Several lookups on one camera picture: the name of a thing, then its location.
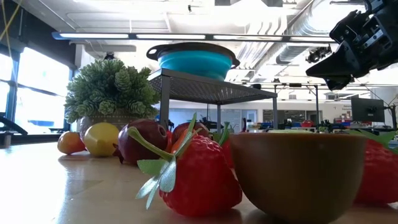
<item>brown bowl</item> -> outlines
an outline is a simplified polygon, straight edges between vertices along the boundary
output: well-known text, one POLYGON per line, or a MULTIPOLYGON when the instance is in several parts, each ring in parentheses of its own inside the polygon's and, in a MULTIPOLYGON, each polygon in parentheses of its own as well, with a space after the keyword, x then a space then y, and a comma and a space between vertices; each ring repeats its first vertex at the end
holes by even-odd
POLYGON ((345 134, 231 134, 246 197, 289 223, 326 224, 353 204, 366 138, 345 134))

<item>table surface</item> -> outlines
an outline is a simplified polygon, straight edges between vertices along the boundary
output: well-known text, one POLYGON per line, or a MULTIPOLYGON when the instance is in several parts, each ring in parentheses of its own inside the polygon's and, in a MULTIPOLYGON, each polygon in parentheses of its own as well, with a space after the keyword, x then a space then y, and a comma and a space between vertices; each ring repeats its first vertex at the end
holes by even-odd
MULTIPOLYGON (((0 149, 0 223, 275 224, 248 199, 218 217, 185 218, 156 196, 149 210, 135 195, 149 177, 117 158, 63 156, 55 143, 0 149)), ((352 208, 333 224, 398 223, 393 208, 352 208)))

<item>potted plant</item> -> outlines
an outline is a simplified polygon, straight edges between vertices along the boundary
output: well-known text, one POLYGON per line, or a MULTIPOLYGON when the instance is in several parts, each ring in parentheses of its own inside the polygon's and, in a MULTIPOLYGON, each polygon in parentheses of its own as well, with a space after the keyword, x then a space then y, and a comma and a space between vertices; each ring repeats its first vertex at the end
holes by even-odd
POLYGON ((319 133, 325 133, 326 127, 320 126, 320 127, 318 128, 318 130, 319 130, 319 133))
POLYGON ((80 119, 80 136, 93 124, 108 122, 121 129, 137 118, 154 118, 160 100, 149 81, 149 68, 137 71, 121 60, 96 60, 68 84, 65 119, 80 119))

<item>red apple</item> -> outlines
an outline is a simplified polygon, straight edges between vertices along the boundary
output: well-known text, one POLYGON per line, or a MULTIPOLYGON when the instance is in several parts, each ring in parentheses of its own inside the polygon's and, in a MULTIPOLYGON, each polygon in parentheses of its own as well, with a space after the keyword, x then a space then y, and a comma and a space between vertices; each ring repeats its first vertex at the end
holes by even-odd
POLYGON ((137 119, 125 125, 119 133, 118 149, 120 151, 119 156, 122 157, 120 158, 121 162, 125 160, 130 164, 137 165, 137 161, 141 159, 159 158, 157 154, 154 154, 128 135, 127 129, 130 127, 137 128, 141 136, 149 143, 161 150, 166 150, 167 135, 163 126, 153 120, 137 119))
MULTIPOLYGON (((174 129, 172 135, 172 144, 174 144, 180 138, 181 134, 188 128, 188 126, 189 122, 180 124, 174 129)), ((198 132, 198 135, 209 137, 209 130, 206 128, 206 126, 202 123, 196 122, 193 129, 197 130, 199 128, 201 128, 201 130, 198 132)))

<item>plastic strawberry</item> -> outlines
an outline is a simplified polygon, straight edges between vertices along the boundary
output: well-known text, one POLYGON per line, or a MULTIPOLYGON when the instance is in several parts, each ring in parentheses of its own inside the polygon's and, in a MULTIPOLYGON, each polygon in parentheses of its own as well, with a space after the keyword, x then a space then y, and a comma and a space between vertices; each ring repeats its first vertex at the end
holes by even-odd
POLYGON ((229 143, 229 122, 225 121, 224 122, 224 131, 222 135, 218 135, 217 133, 213 133, 213 139, 218 142, 218 144, 221 146, 221 152, 224 154, 226 163, 228 164, 229 168, 234 167, 234 163, 232 160, 232 155, 231 155, 231 145, 229 143))
POLYGON ((166 131, 167 135, 167 147, 166 147, 166 152, 171 152, 172 150, 172 135, 173 133, 169 130, 166 131))
POLYGON ((388 146, 396 132, 380 136, 363 130, 349 132, 368 138, 362 184, 354 202, 366 205, 398 202, 398 149, 388 146))
POLYGON ((221 147, 214 141, 192 132, 196 113, 179 149, 171 154, 161 151, 143 139, 138 130, 129 135, 152 152, 159 160, 138 161, 141 171, 153 175, 136 198, 148 196, 147 208, 160 188, 160 196, 175 212, 197 217, 229 210, 242 201, 242 190, 229 169, 221 147))

